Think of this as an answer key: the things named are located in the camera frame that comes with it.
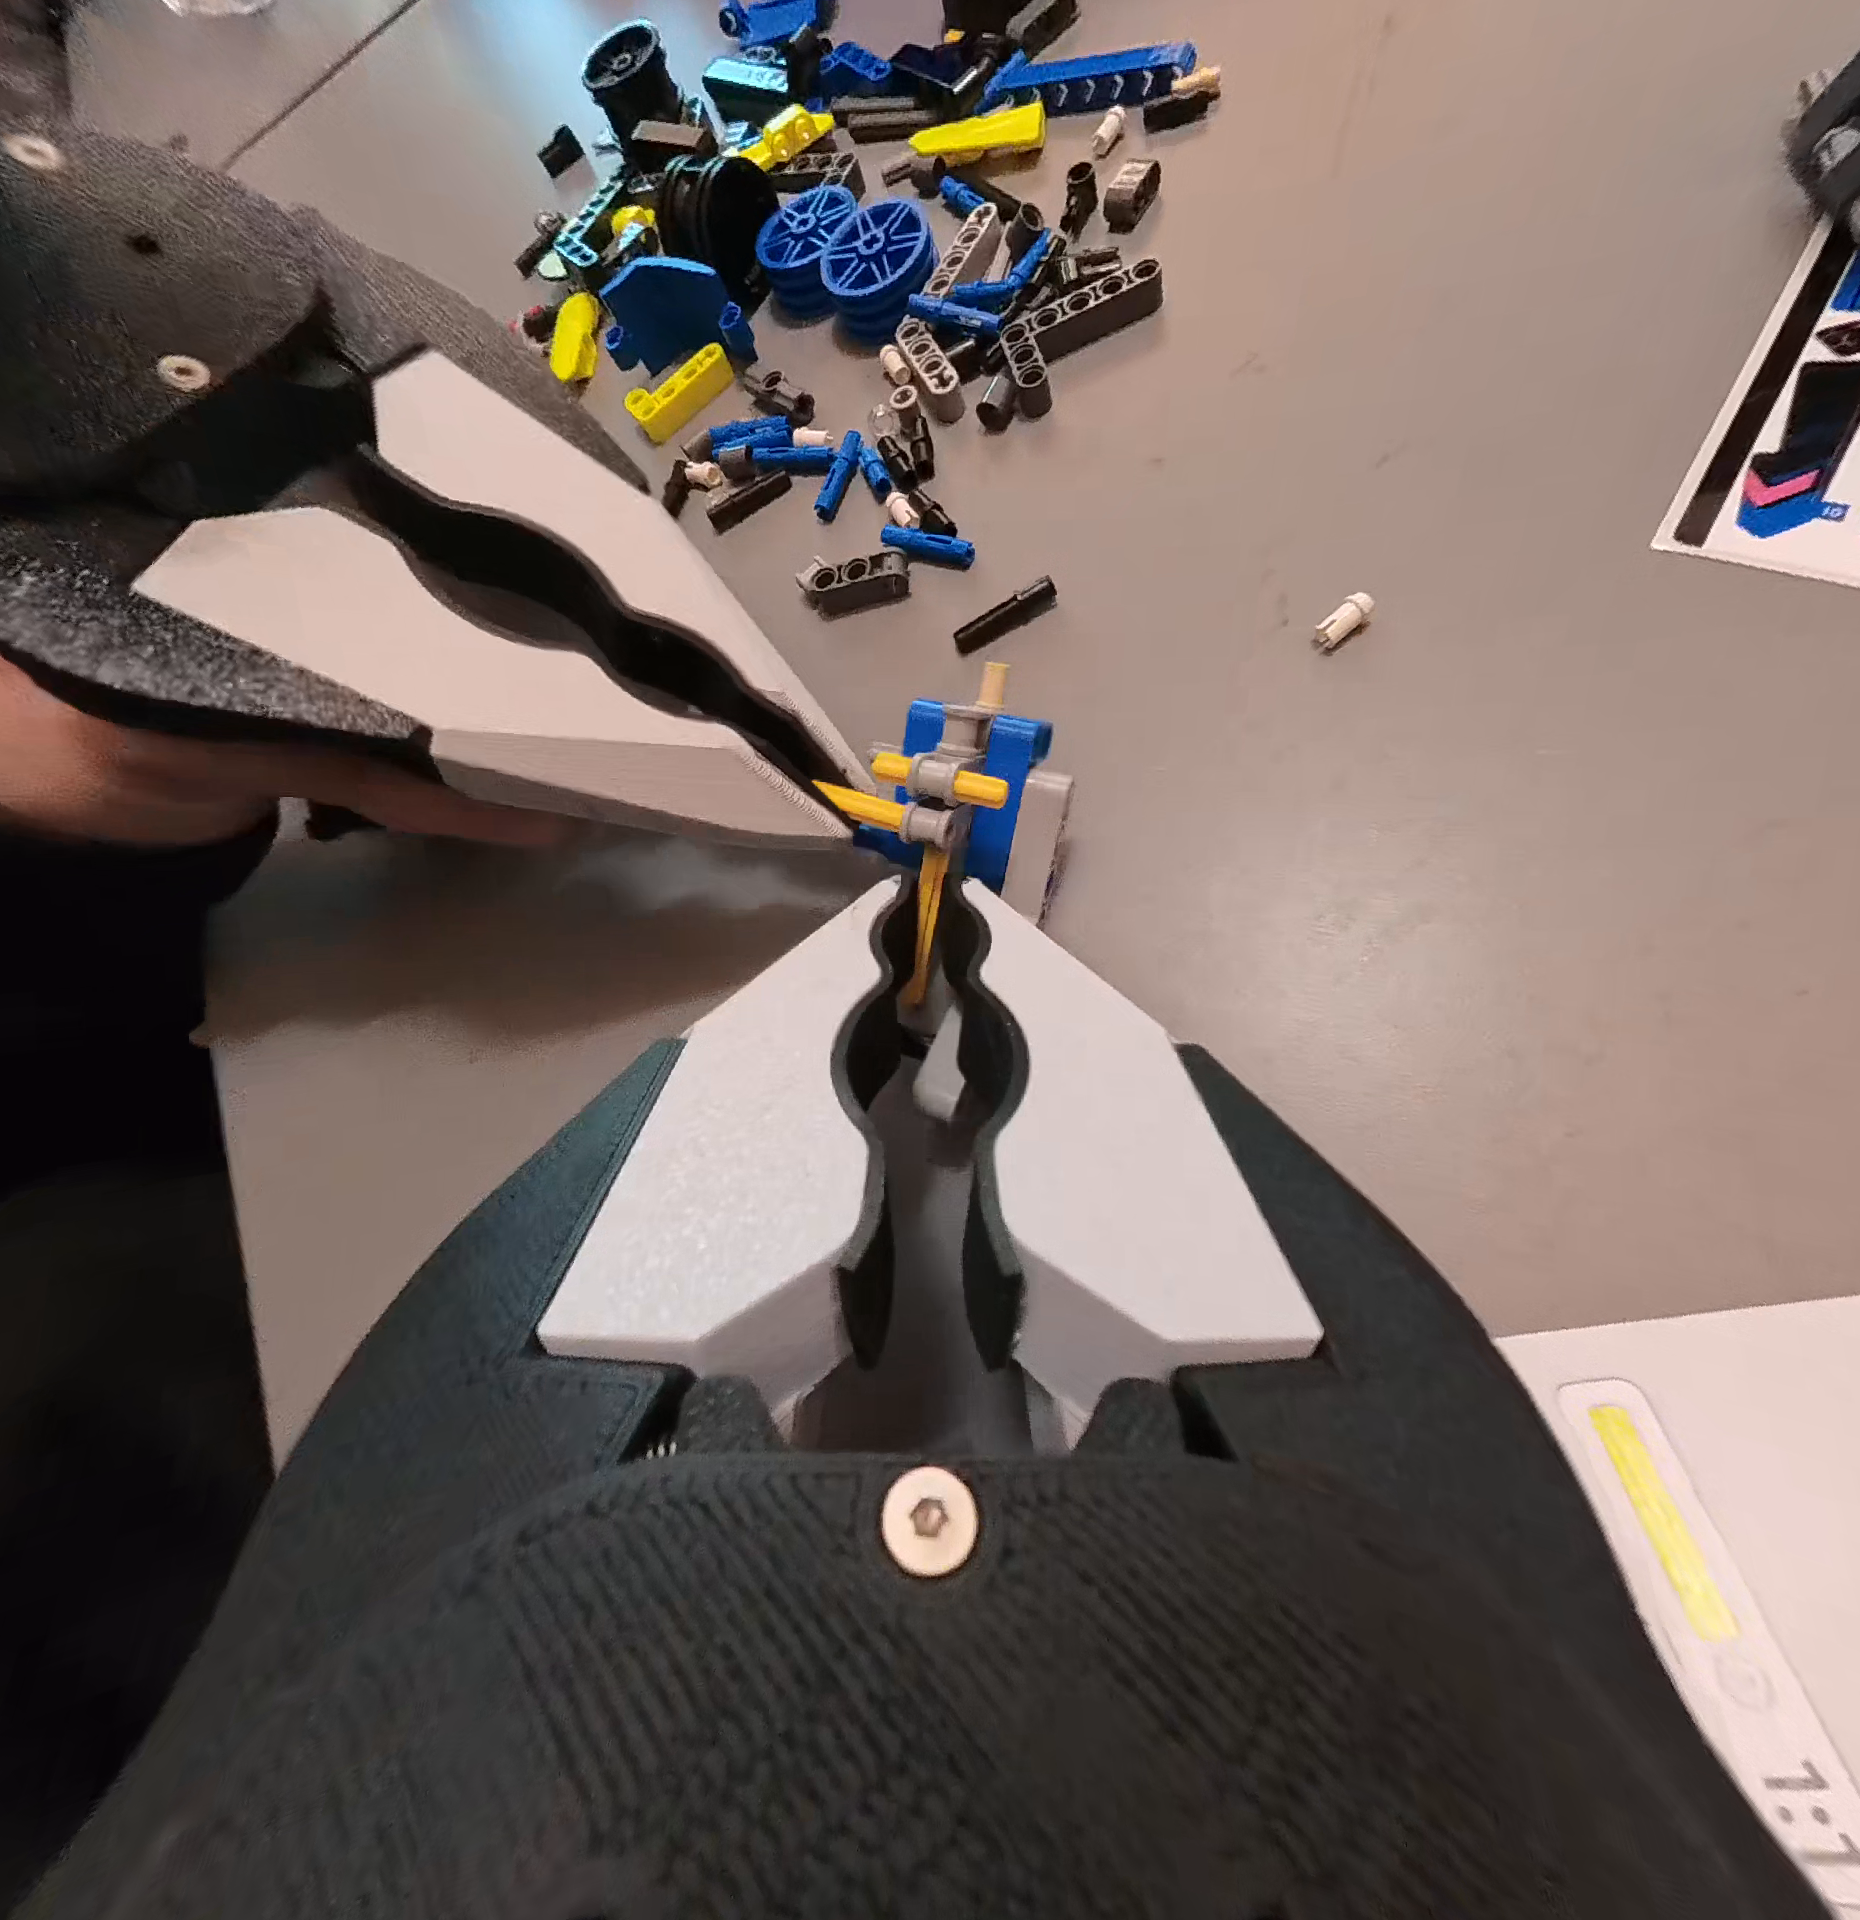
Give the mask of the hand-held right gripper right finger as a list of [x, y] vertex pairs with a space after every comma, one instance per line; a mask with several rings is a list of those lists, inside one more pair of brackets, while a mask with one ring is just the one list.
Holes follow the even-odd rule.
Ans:
[[1025, 1367], [1050, 1456], [1118, 1376], [1308, 1360], [1308, 1306], [1176, 1044], [962, 880], [950, 916], [975, 1153], [962, 1306], [987, 1360]]

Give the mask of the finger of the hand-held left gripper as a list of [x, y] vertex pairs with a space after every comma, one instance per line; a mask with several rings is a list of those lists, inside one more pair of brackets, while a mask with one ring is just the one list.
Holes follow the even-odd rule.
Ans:
[[442, 787], [704, 840], [851, 840], [851, 816], [716, 721], [670, 721], [584, 653], [450, 612], [390, 533], [290, 506], [192, 524], [137, 596], [418, 721]]
[[475, 626], [584, 653], [614, 689], [716, 721], [787, 777], [873, 787], [865, 761], [737, 605], [684, 524], [442, 351], [365, 391], [356, 513]]

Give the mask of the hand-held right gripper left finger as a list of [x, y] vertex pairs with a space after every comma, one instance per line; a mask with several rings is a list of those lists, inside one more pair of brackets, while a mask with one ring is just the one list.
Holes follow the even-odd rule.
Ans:
[[544, 1356], [748, 1376], [776, 1417], [893, 1324], [873, 1091], [893, 1082], [904, 880], [704, 1010], [537, 1324]]

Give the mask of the pile of lego pieces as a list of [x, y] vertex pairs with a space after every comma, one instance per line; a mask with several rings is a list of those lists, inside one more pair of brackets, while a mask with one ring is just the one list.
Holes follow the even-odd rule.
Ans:
[[565, 380], [645, 372], [617, 407], [670, 445], [656, 506], [728, 533], [818, 479], [883, 506], [883, 549], [807, 562], [818, 619], [904, 605], [983, 549], [933, 496], [933, 427], [1050, 423], [1062, 351], [1162, 310], [1162, 258], [1127, 258], [1162, 163], [1103, 163], [1127, 134], [1187, 134], [1223, 97], [1187, 36], [1074, 55], [1076, 6], [940, 6], [940, 36], [873, 55], [844, 6], [716, 6], [728, 55], [684, 81], [649, 15], [584, 55], [605, 142], [565, 124], [544, 178], [591, 155], [599, 193], [537, 218], [512, 339]]

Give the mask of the small blue grey lego assembly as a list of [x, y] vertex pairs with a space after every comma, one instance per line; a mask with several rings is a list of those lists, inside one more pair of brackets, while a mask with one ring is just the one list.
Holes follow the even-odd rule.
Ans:
[[924, 1015], [940, 975], [940, 894], [983, 880], [1015, 916], [1050, 916], [1074, 772], [1050, 772], [1057, 728], [1011, 712], [1011, 666], [983, 666], [975, 702], [909, 702], [904, 744], [873, 749], [873, 787], [818, 777], [865, 852], [909, 871], [904, 1015]]

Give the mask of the black lego pin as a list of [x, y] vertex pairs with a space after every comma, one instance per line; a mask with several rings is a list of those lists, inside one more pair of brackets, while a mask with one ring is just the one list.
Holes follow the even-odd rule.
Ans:
[[1036, 626], [1039, 612], [1057, 612], [1057, 585], [1050, 575], [1025, 585], [1025, 586], [1011, 586], [1011, 596], [992, 596], [987, 612], [975, 612], [950, 641], [959, 641], [959, 661], [983, 661], [987, 641]]

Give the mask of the lego sticker sheet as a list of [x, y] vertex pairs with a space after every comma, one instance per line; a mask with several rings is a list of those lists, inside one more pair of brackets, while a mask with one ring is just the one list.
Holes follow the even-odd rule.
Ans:
[[1860, 586], [1860, 245], [1817, 233], [1650, 549]]

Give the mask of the partly built lego vehicle chassis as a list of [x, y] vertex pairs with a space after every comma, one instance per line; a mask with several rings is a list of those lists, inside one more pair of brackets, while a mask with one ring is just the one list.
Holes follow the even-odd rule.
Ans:
[[1785, 169], [1801, 178], [1809, 208], [1860, 245], [1860, 55], [1841, 67], [1801, 76]]

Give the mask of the person's left hand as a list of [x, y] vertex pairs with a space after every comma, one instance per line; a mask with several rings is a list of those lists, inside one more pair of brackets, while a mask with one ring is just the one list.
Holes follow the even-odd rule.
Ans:
[[272, 807], [336, 807], [390, 838], [556, 852], [584, 829], [551, 812], [475, 807], [394, 767], [317, 744], [192, 744], [90, 721], [0, 661], [0, 829], [53, 840], [200, 852], [272, 816]]

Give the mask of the open instruction booklet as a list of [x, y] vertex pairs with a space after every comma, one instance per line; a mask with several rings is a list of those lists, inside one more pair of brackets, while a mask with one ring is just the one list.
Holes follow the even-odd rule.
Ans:
[[1497, 1338], [1682, 1714], [1860, 1914], [1860, 1294]]

